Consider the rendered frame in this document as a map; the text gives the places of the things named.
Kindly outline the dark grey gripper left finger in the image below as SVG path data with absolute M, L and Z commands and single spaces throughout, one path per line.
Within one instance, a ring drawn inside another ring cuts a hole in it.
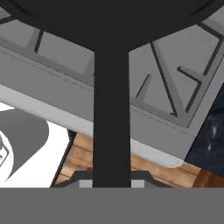
M 57 173 L 52 180 L 51 188 L 91 188 L 92 184 L 91 171 L 75 171 L 71 177 Z

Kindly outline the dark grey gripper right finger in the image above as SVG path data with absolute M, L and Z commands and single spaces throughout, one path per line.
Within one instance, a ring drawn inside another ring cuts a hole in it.
M 132 171 L 130 174 L 132 188 L 171 188 L 170 185 L 155 180 L 148 171 Z

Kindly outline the black frying pan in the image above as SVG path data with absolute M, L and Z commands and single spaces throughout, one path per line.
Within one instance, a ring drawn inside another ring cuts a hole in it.
M 224 0 L 0 0 L 15 19 L 94 52 L 95 187 L 130 187 L 129 53 L 196 25 Z

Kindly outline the grey stove with grates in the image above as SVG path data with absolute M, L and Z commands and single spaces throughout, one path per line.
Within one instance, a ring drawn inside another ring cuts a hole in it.
M 202 24 L 130 52 L 132 152 L 181 166 L 221 88 L 222 69 L 224 6 Z M 0 8 L 1 102 L 90 136 L 93 72 L 93 52 Z

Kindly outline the white and grey rounded object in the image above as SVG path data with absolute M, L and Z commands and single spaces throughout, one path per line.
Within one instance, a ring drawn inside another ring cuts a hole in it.
M 75 136 L 0 102 L 0 189 L 53 186 Z

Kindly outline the brown wooden cupboard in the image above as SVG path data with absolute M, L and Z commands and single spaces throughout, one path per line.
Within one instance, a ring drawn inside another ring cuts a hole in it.
M 224 188 L 224 178 L 218 175 L 215 175 L 211 173 L 210 171 L 206 171 L 205 169 L 201 169 L 192 187 L 193 188 L 209 188 L 209 187 Z

